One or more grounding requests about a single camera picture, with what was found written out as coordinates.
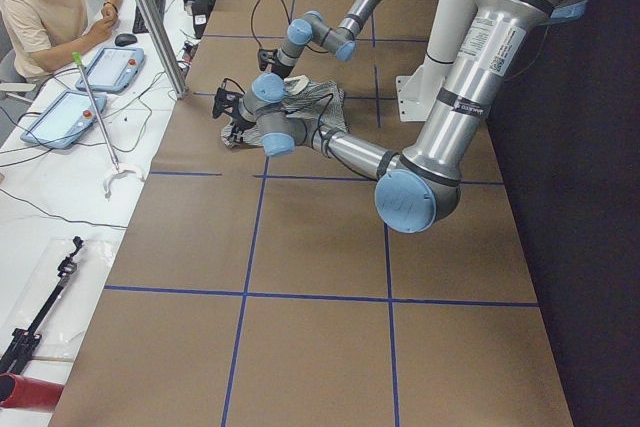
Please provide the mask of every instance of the tablet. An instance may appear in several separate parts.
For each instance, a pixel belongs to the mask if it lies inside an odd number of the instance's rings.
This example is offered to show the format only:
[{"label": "tablet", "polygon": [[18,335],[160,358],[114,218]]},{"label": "tablet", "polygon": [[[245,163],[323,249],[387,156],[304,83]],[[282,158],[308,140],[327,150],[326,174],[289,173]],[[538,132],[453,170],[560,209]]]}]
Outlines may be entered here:
[{"label": "tablet", "polygon": [[[138,74],[144,51],[138,47],[102,47],[86,67],[87,80],[94,92],[122,92]],[[85,90],[82,78],[76,89]]]},{"label": "tablet", "polygon": [[[100,112],[107,105],[105,94],[95,95]],[[32,144],[65,149],[75,142],[96,120],[86,92],[67,89],[38,116],[20,138]]]}]

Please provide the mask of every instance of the keyboard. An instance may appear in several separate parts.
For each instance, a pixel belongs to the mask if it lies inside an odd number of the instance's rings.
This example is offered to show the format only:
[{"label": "keyboard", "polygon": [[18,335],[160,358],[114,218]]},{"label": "keyboard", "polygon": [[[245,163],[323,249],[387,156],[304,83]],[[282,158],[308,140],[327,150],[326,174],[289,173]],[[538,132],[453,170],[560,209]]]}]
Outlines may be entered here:
[{"label": "keyboard", "polygon": [[[167,0],[153,0],[156,4],[156,8],[158,9],[158,14],[160,14],[160,20],[164,20],[164,8]],[[133,29],[134,34],[144,34],[145,32],[149,32],[146,24],[144,23],[144,19],[142,18],[142,12],[140,12],[140,7],[136,6],[136,15],[133,18]]]}]

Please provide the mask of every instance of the white desk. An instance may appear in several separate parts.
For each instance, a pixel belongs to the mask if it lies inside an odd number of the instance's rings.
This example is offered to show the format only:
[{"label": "white desk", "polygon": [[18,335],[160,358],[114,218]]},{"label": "white desk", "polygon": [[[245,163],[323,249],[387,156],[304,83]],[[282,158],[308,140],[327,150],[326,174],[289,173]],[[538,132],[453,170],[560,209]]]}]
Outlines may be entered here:
[{"label": "white desk", "polygon": [[[185,40],[190,40],[188,35],[193,34],[193,28],[191,18],[184,13],[181,0],[171,4],[172,1],[167,0],[169,10],[165,13],[164,24],[173,50],[178,54]],[[113,45],[113,38],[118,33],[131,31],[134,11],[135,0],[123,0],[120,8],[120,23],[112,39],[104,45]],[[163,71],[150,34],[138,34],[138,43],[134,46],[144,49],[145,63],[134,82],[123,93],[108,96],[104,114],[107,116],[105,123],[111,142],[114,146],[127,150],[134,145],[149,110],[139,102],[134,102],[121,113],[109,115],[138,96],[152,83],[156,74]],[[85,65],[96,54],[98,48],[99,46],[83,56]],[[72,72],[62,75],[60,80],[73,88],[78,77],[77,72]],[[49,81],[30,111],[41,112],[63,89],[64,87],[55,80]],[[175,95],[171,91],[166,74],[160,77],[142,100],[152,110],[142,138],[132,152],[117,152],[117,154],[121,162],[139,166],[146,176],[175,103]],[[35,117],[27,116],[20,125],[28,127],[34,119]],[[0,166],[29,159],[45,151],[42,147],[35,147],[2,153],[28,145],[20,140],[21,132],[19,128],[14,129],[0,149]],[[0,167],[0,172],[6,177],[0,187],[16,197],[33,202],[49,213],[67,219],[126,226],[142,191],[143,183],[135,175],[130,174],[115,179],[111,183],[111,197],[106,199],[102,180],[112,164],[98,126],[94,125],[79,139],[79,142],[101,143],[101,145],[94,147],[74,145],[68,150],[53,150],[38,159],[16,166]],[[70,224],[63,220],[52,219],[33,207],[13,200],[0,192],[0,239],[2,239],[0,241],[0,326],[8,321],[12,309],[20,300],[21,292],[29,284],[32,273],[38,265],[44,264],[50,269],[51,278],[57,280],[56,268],[64,256],[73,250],[71,239],[74,236],[80,236],[86,242],[108,243],[117,251],[124,232],[124,229]],[[57,255],[48,257],[46,252],[51,251],[52,243],[59,244],[62,240],[69,241],[70,249],[62,257]],[[91,273],[83,272],[83,275],[91,275]],[[74,288],[73,282],[72,278],[65,292],[70,292]],[[85,299],[85,305],[74,307],[90,309],[93,312],[97,300],[96,295],[94,298]],[[55,316],[55,306],[49,315]],[[55,320],[56,322],[64,321],[57,317]],[[9,345],[11,333],[12,329],[7,326],[0,331],[2,352]],[[29,363],[23,375],[65,383],[71,366],[72,362],[34,360]],[[50,417],[50,414],[46,413],[0,409],[0,425],[3,427],[45,426]]]}]

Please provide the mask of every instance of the red cylinder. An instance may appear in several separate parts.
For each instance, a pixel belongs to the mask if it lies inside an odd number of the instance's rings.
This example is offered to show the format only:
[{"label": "red cylinder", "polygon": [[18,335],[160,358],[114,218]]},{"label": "red cylinder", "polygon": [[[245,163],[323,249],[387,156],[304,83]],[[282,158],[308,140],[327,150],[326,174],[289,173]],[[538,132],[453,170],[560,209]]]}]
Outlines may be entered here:
[{"label": "red cylinder", "polygon": [[0,374],[0,407],[53,412],[64,385],[17,374]]}]

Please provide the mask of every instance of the black mouse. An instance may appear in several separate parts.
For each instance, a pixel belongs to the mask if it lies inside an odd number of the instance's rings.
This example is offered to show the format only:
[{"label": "black mouse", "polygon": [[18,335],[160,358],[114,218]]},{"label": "black mouse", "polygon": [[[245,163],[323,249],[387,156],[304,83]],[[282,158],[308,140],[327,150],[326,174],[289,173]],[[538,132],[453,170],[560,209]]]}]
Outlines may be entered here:
[{"label": "black mouse", "polygon": [[116,35],[115,44],[118,47],[124,47],[125,45],[135,44],[138,41],[138,38],[133,34],[118,34]]}]

